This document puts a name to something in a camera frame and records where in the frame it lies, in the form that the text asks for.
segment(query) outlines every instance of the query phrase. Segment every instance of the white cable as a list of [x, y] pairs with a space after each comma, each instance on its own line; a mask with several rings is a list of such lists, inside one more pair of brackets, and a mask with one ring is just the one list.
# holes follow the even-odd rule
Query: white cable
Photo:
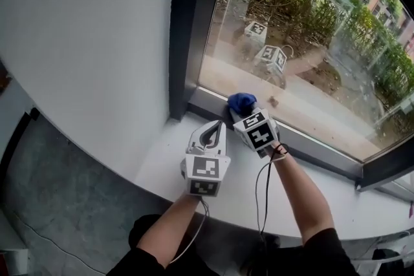
[[84, 261], [82, 261], [81, 258], [77, 257], [76, 255], [69, 253], [68, 251], [65, 251], [63, 248], [60, 248], [52, 239], [49, 239], [47, 237], [44, 237], [42, 235], [40, 235], [34, 228], [32, 228], [31, 226], [29, 226], [25, 221], [23, 221], [19, 215], [16, 214], [16, 212], [14, 212], [13, 210], [11, 210], [9, 207], [7, 207], [5, 204], [3, 204], [9, 211], [11, 211], [14, 216], [26, 227], [29, 228], [30, 230], [32, 230], [38, 237], [47, 240], [49, 242], [51, 242], [53, 245], [55, 245], [55, 247], [57, 247], [60, 251], [64, 252], [64, 254], [70, 255], [71, 257], [74, 257], [75, 259], [79, 260], [85, 267], [89, 268], [90, 270], [94, 271], [95, 273], [99, 273], [101, 275], [106, 275], [105, 273], [96, 270], [94, 268], [92, 268], [91, 266], [89, 266], [88, 264], [86, 264]]
[[294, 54], [293, 47], [291, 47], [290, 45], [283, 45], [280, 49], [283, 50], [283, 47], [290, 47], [290, 49], [292, 50], [292, 54], [290, 55], [290, 57], [293, 58], [293, 54]]
[[387, 259], [381, 259], [381, 260], [372, 260], [372, 259], [351, 259], [351, 261], [355, 261], [355, 262], [360, 262], [360, 263], [370, 263], [370, 262], [375, 262], [375, 263], [387, 263], [387, 262], [393, 262], [393, 261], [398, 261], [398, 260], [402, 260], [405, 257], [408, 257], [410, 255], [412, 255], [414, 253], [414, 249], [412, 249], [411, 251], [408, 251], [406, 254], [404, 255], [399, 255], [398, 257], [392, 257], [392, 258], [387, 258]]
[[176, 257], [174, 260], [172, 260], [169, 264], [171, 264], [171, 263], [173, 263], [173, 262], [175, 262], [175, 261], [177, 261], [179, 258], [181, 258], [182, 257], [182, 255], [187, 251], [187, 249], [191, 246], [191, 244], [193, 244], [193, 242], [194, 242], [194, 240], [195, 240], [195, 238], [197, 237], [197, 235], [199, 234], [199, 232], [200, 232], [200, 230], [201, 230], [201, 227], [202, 227], [202, 225], [204, 224], [204, 221], [206, 220], [206, 218], [207, 218], [207, 214], [210, 214], [210, 211], [209, 211], [209, 209], [208, 209], [208, 204], [203, 200], [203, 199], [201, 199], [201, 204], [202, 204], [202, 206], [204, 207], [204, 217], [202, 218], [202, 221], [201, 221], [201, 223], [200, 223], [200, 226], [199, 226], [199, 228], [197, 229], [197, 232], [194, 234], [194, 237], [192, 238], [192, 240], [190, 241], [190, 243], [187, 245], [187, 247], [185, 248], [185, 250], [184, 251], [182, 251], [181, 252], [181, 254], [178, 256], [178, 257]]

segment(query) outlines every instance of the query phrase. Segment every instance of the white box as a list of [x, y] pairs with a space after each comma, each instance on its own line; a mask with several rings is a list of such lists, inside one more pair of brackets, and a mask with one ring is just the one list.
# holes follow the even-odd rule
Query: white box
[[253, 21], [245, 28], [245, 35], [258, 41], [262, 46], [266, 43], [267, 27]]
[[264, 61], [267, 63], [272, 63], [276, 66], [280, 72], [283, 72], [287, 62], [287, 57], [285, 53], [280, 49], [280, 47], [265, 45], [255, 56], [254, 62], [258, 64], [259, 61]]

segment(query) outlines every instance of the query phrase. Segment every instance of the white wall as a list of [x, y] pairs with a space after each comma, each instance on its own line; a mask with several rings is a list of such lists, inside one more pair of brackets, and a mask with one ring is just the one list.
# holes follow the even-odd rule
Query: white wall
[[40, 111], [119, 173], [168, 118], [171, 0], [0, 0], [0, 56]]

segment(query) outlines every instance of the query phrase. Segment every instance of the white countertop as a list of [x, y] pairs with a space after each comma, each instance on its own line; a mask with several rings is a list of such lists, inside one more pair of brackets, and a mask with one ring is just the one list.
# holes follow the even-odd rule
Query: white countertop
[[[206, 120], [191, 113], [185, 115], [181, 122], [169, 120], [142, 166], [127, 172], [123, 169], [120, 175], [145, 190], [174, 201], [184, 189], [179, 164], [184, 158], [188, 140], [191, 133], [205, 122]], [[257, 229], [254, 186], [257, 173], [267, 159], [261, 160], [230, 130], [227, 134], [227, 155], [232, 162], [219, 194], [215, 198], [206, 199], [211, 217]], [[408, 218], [409, 203], [378, 191], [358, 193], [354, 190], [354, 182], [309, 164], [304, 166], [305, 171], [328, 200], [336, 229], [342, 240], [382, 236], [414, 226], [414, 218]], [[259, 181], [261, 222], [265, 178], [265, 174], [262, 174]], [[266, 231], [278, 235], [300, 236], [289, 201], [274, 167], [269, 187]]]

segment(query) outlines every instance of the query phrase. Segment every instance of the black sleeve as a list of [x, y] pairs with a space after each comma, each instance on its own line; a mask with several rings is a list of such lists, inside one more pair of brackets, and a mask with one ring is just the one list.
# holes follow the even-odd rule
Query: black sleeve
[[133, 248], [125, 257], [108, 273], [108, 276], [116, 275], [163, 275], [162, 267], [156, 258], [139, 248]]
[[333, 228], [322, 230], [309, 239], [304, 254], [306, 265], [315, 275], [358, 275]]

